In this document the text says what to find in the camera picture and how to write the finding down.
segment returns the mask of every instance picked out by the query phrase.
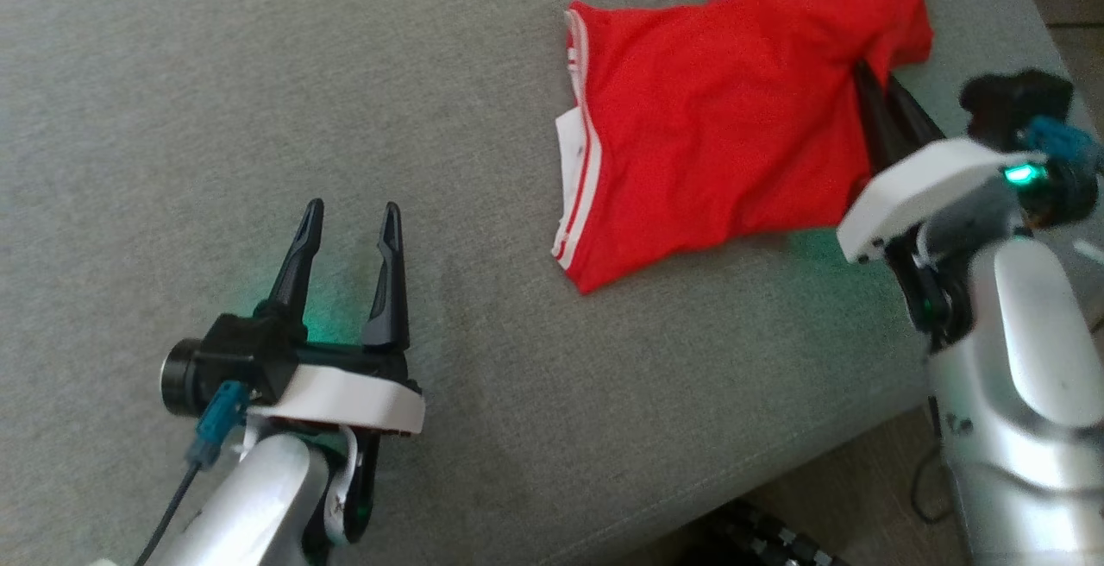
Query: wooden floor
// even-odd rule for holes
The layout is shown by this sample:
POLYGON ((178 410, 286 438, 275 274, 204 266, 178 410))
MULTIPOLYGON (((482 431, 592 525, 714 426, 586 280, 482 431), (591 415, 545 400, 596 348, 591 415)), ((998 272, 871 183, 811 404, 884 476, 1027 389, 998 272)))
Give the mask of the wooden floor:
MULTIPOLYGON (((1036 4, 1104 134, 1104 0, 1036 0, 1036 4)), ((909 504, 913 471, 933 442, 925 413, 915 409, 745 499, 792 530, 811 535, 852 566, 958 566, 965 557, 953 520, 924 525, 909 504)), ((946 499, 940 473, 931 473, 924 484, 927 499, 922 501, 930 512, 946 499)), ((680 530, 616 565, 670 566, 694 540, 692 532, 680 530)))
MULTIPOLYGON (((925 412, 914 409, 744 499, 852 566, 965 565, 954 520, 927 526, 910 506, 913 471, 934 444, 925 412)), ((925 512, 947 508, 946 480, 937 466, 921 488, 925 512)), ((616 566, 673 566, 696 541, 693 531, 679 530, 616 566)))

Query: blue connector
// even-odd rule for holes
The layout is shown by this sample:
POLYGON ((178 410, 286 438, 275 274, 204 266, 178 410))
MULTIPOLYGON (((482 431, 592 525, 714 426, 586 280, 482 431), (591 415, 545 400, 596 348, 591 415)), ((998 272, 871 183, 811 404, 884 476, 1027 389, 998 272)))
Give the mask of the blue connector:
POLYGON ((188 448, 185 459, 190 464, 199 464, 204 471, 210 469, 222 451, 226 436, 237 425, 245 421, 245 408, 250 405, 250 389, 241 382, 227 381, 219 386, 211 404, 195 425, 195 440, 188 448))
POLYGON ((1101 146, 1089 132, 1074 129, 1053 117, 1034 117, 1023 134, 1022 142, 1029 149, 1038 149, 1049 157, 1059 157, 1071 162, 1085 162, 1093 168, 1100 165, 1101 146))

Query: black cable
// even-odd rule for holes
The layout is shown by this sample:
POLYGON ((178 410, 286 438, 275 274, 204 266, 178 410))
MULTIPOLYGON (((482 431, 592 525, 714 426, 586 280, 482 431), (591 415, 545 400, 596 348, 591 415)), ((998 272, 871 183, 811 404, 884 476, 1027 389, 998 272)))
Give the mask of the black cable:
POLYGON ((912 511, 914 511, 916 516, 927 525, 938 525, 953 514, 953 511, 948 509, 946 512, 932 516, 924 512, 924 509, 920 506, 920 481, 923 479, 924 470, 927 469, 938 457, 940 446, 935 445, 935 447, 933 447, 930 452, 926 452, 926 455, 924 455, 924 457, 920 460, 920 464, 916 466, 916 471, 912 476, 912 488, 909 490, 909 501, 912 504, 912 511))
POLYGON ((135 566, 145 566, 150 555, 153 555, 157 543, 161 542, 161 536, 169 528, 169 521, 172 521, 172 515, 177 514, 177 509, 180 508, 180 502, 184 499, 184 493, 188 492, 188 488, 191 487, 192 480, 195 479, 198 472, 200 472, 200 463, 193 462, 190 464, 188 473, 184 473, 184 479, 181 480, 180 487, 177 488, 177 494, 172 495, 172 499, 169 501, 169 508, 164 509, 164 514, 161 516, 161 522, 157 524, 153 535, 150 536, 149 543, 146 544, 146 549, 135 560, 135 566))

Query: green led light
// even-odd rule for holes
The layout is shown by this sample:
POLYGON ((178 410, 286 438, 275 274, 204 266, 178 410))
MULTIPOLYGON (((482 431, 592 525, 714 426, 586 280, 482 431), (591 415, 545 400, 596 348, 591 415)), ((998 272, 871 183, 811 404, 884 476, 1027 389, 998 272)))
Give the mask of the green led light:
POLYGON ((1036 164, 1017 164, 1016 168, 1005 169, 1005 180, 1017 188, 1031 184, 1031 182, 1044 177, 1047 177, 1045 170, 1036 164))

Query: gray couch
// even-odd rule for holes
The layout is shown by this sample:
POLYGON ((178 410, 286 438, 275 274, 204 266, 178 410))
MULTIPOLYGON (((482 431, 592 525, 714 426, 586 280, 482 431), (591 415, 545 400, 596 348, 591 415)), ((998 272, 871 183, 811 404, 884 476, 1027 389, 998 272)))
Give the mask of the gray couch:
MULTIPOLYGON (((549 255, 569 2, 0 0, 0 559, 141 549, 192 431, 161 408, 160 361, 267 291, 312 196, 322 341, 354 339, 402 205, 428 405, 424 435, 385 442, 374 521, 337 564, 599 560, 921 402, 890 276, 830 232, 580 298, 549 255)), ((970 75, 1063 70, 1030 0, 928 2, 935 52, 899 75, 947 132, 970 75)), ((1052 236, 1085 298, 1104 271, 1073 232, 1104 227, 1052 236)))

